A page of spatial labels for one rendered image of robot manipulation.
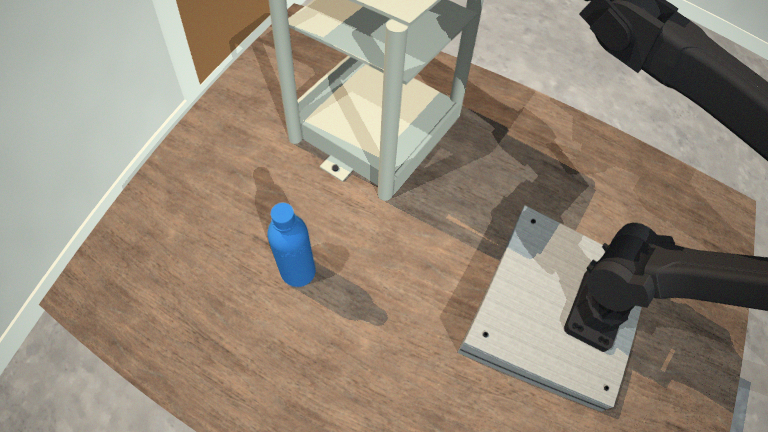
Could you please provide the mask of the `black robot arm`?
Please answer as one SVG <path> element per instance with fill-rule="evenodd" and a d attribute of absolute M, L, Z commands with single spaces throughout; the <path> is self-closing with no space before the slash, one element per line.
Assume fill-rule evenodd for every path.
<path fill-rule="evenodd" d="M 591 2 L 579 15 L 608 53 L 696 103 L 768 161 L 765 79 L 666 0 L 585 1 Z M 602 352 L 612 348 L 634 306 L 648 308 L 653 298 L 768 311 L 768 257 L 681 247 L 640 223 L 624 225 L 602 248 L 564 325 L 568 335 Z"/>

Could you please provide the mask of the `blue bottle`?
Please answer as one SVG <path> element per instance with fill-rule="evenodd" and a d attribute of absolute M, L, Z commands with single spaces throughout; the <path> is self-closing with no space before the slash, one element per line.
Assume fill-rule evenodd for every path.
<path fill-rule="evenodd" d="M 276 204 L 267 236 L 283 281 L 302 287 L 313 280 L 316 269 L 307 226 L 294 215 L 291 205 Z"/>

